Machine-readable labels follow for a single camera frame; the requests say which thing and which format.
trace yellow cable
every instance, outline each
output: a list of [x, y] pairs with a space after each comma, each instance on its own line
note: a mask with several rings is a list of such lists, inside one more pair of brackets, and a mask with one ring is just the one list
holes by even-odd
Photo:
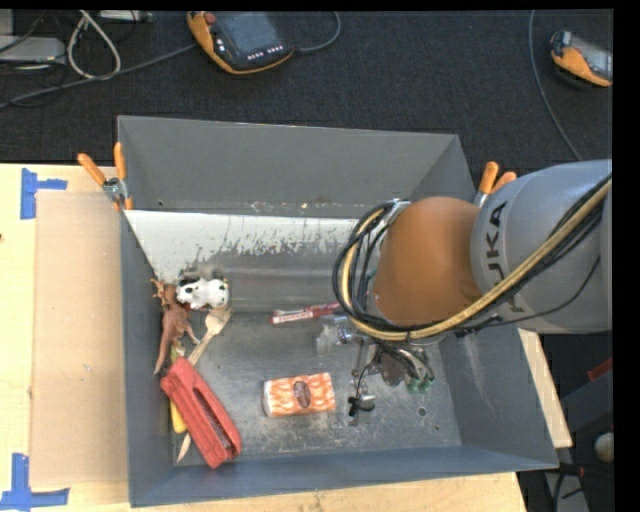
[[[609, 188], [611, 187], [611, 178], [609, 178], [604, 185], [598, 189], [598, 191], [587, 200], [572, 216], [569, 218], [565, 224], [562, 225], [558, 231], [556, 231], [553, 235], [551, 235], [538, 249], [536, 249], [525, 261], [523, 261], [513, 272], [511, 272], [505, 279], [496, 284], [491, 290], [489, 290], [486, 294], [480, 297], [476, 302], [471, 304], [466, 309], [460, 311], [459, 313], [449, 317], [442, 322], [432, 325], [430, 327], [426, 327], [424, 329], [418, 329], [416, 331], [404, 331], [404, 332], [394, 332], [394, 331], [383, 331], [380, 329], [376, 329], [368, 326], [367, 324], [361, 322], [360, 320], [354, 318], [349, 315], [354, 325], [363, 333], [368, 334], [374, 338], [380, 338], [387, 341], [406, 341], [407, 339], [417, 340], [420, 338], [427, 338], [429, 336], [435, 336], [436, 334], [440, 334], [448, 329], [455, 327], [456, 325], [461, 324], [465, 320], [469, 319], [485, 307], [489, 306], [496, 299], [508, 291], [512, 286], [514, 286], [522, 277], [531, 270], [542, 258], [544, 258], [547, 254], [549, 254], [562, 240], [564, 240], [573, 229], [584, 220], [584, 218], [601, 202], [607, 195]], [[376, 210], [372, 213], [369, 218], [363, 223], [363, 225], [358, 230], [358, 234], [366, 229], [366, 227], [380, 214], [382, 210]], [[351, 247], [344, 258], [344, 263], [342, 268], [349, 269], [351, 266], [351, 260], [353, 259], [353, 254], [356, 250], [355, 245]], [[345, 303], [352, 308], [351, 300], [349, 298], [349, 272], [343, 271], [340, 281], [340, 291], [343, 295]]]

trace orange handheld device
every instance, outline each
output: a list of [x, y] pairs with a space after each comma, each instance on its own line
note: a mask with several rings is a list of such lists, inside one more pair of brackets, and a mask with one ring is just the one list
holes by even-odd
[[268, 12], [189, 11], [187, 25], [206, 54], [228, 73], [263, 71], [294, 52]]
[[572, 32], [561, 30], [553, 34], [551, 58], [564, 77], [570, 76], [578, 85], [609, 87], [613, 84], [613, 53]]

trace clamp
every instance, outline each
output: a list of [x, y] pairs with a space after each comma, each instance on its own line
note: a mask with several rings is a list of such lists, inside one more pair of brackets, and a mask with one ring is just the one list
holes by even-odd
[[133, 210], [133, 198], [127, 187], [127, 167], [122, 154], [122, 143], [116, 142], [113, 147], [113, 158], [117, 178], [107, 179], [104, 173], [86, 153], [78, 153], [78, 163], [85, 168], [93, 180], [111, 197], [116, 211]]

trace blue tape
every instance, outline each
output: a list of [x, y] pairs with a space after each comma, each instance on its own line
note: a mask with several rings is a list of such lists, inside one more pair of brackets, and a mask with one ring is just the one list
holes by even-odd
[[11, 490], [3, 491], [0, 510], [30, 512], [32, 507], [56, 507], [67, 504], [69, 488], [51, 492], [31, 492], [29, 457], [14, 453], [11, 457]]
[[67, 182], [59, 179], [38, 181], [38, 175], [27, 168], [22, 169], [22, 191], [20, 196], [20, 218], [34, 219], [36, 216], [36, 192], [40, 189], [66, 190]]

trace cardboard sheet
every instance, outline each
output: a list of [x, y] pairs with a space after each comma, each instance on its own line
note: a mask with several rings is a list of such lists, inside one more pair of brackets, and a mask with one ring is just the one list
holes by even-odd
[[123, 481], [118, 214], [102, 191], [37, 201], [30, 484]]

